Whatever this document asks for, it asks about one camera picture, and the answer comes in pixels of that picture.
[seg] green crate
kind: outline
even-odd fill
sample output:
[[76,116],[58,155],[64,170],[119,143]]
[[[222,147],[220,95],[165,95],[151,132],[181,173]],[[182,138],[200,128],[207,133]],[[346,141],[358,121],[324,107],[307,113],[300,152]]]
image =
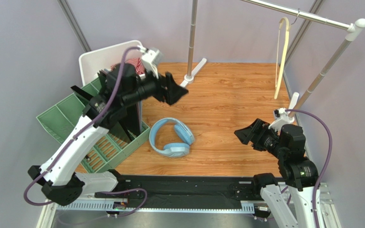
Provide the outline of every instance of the green crate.
[[[101,89],[101,84],[97,78],[82,89],[95,96]],[[38,115],[36,119],[47,133],[62,144],[76,126],[84,107],[85,104],[72,94]],[[150,127],[142,123],[142,133],[137,137],[131,133],[134,140],[130,143],[108,133],[91,148],[89,160],[84,158],[81,164],[89,173],[113,169],[149,139],[149,132]]]

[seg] headphone ear cup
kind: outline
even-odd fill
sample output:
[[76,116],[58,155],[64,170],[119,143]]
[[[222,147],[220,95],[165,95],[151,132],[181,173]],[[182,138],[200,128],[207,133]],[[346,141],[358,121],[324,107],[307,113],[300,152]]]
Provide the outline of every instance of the headphone ear cup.
[[173,143],[169,143],[169,144],[165,145],[163,147],[163,150],[167,150],[167,149],[170,149],[172,147],[185,147],[187,149],[190,148],[190,146],[188,144],[186,144],[186,143],[182,143],[182,142],[176,142],[175,143],[175,142],[173,142]]
[[188,145],[191,145],[192,144],[191,137],[184,130],[183,127],[181,127],[180,125],[176,124],[176,125],[174,125],[174,130],[175,130],[175,133],[177,133],[178,137],[180,137],[180,139],[182,139],[184,141],[184,143],[186,143]]

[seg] white panel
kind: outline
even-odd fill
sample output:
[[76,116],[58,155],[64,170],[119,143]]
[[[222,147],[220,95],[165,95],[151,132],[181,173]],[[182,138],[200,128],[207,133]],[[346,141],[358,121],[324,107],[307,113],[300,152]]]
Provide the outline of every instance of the white panel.
[[[36,116],[81,86],[83,53],[57,1],[0,1],[0,227],[35,227],[42,207],[22,194],[31,165],[59,147]],[[36,185],[29,197],[44,202]]]
[[[187,61],[191,0],[68,2],[93,50],[137,39],[161,50],[166,62]],[[309,11],[313,0],[272,2]],[[278,22],[285,15],[240,0],[199,0],[194,61],[275,62]],[[291,40],[302,21],[291,29]]]
[[[319,12],[344,23],[365,18],[365,0],[326,1]],[[313,24],[287,67],[292,91],[303,93],[343,41],[346,33]],[[302,107],[332,131],[333,155],[325,177],[343,227],[365,227],[365,30]],[[314,119],[300,115],[310,153],[319,169],[327,134]]]

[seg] headphone headband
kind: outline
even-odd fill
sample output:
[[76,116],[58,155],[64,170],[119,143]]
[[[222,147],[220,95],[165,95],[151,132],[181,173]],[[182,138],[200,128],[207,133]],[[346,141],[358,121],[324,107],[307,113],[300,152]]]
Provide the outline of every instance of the headphone headband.
[[162,154],[162,155],[165,155],[165,156],[169,156],[168,153],[172,153],[171,151],[169,151],[170,149],[165,149],[165,150],[159,150],[156,148],[155,146],[155,138],[156,138],[156,135],[157,135],[157,132],[159,131],[159,129],[165,125],[166,123],[175,123],[176,125],[180,126],[182,128],[182,130],[184,132],[186,132],[186,135],[189,137],[189,139],[191,140],[191,143],[194,142],[195,138],[194,138],[194,135],[193,133],[191,132],[191,130],[181,121],[175,119],[175,118],[164,118],[164,119],[161,119],[159,121],[157,121],[153,127],[151,128],[150,130],[150,133],[149,133],[149,142],[150,142],[150,145],[152,146],[152,148]]

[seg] wooden table surface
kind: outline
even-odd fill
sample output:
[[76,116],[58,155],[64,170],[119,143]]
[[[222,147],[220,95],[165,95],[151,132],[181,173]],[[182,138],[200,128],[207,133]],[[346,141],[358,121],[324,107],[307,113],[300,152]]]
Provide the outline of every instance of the wooden table surface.
[[[177,83],[186,74],[186,63],[162,63],[159,72],[173,74]],[[187,86],[189,94],[173,106],[154,98],[143,102],[144,121],[152,126],[161,118],[173,117],[184,122],[193,132],[195,142],[190,154],[167,158],[155,152],[147,141],[116,170],[121,174],[189,175],[189,176],[254,176],[271,172],[280,176],[277,159],[268,152],[243,145],[234,135],[256,118],[274,121],[273,110],[287,107],[284,83],[274,100],[275,64],[208,63]],[[182,142],[168,123],[159,130],[156,146]],[[80,165],[76,171],[85,172]]]

